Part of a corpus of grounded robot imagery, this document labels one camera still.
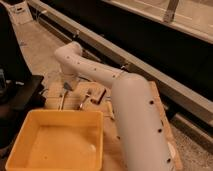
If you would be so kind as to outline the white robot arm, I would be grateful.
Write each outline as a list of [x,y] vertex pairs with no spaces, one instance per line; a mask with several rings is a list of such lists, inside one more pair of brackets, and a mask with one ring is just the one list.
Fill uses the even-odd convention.
[[152,89],[143,76],[86,59],[73,41],[55,50],[62,72],[84,74],[111,90],[128,171],[176,171]]

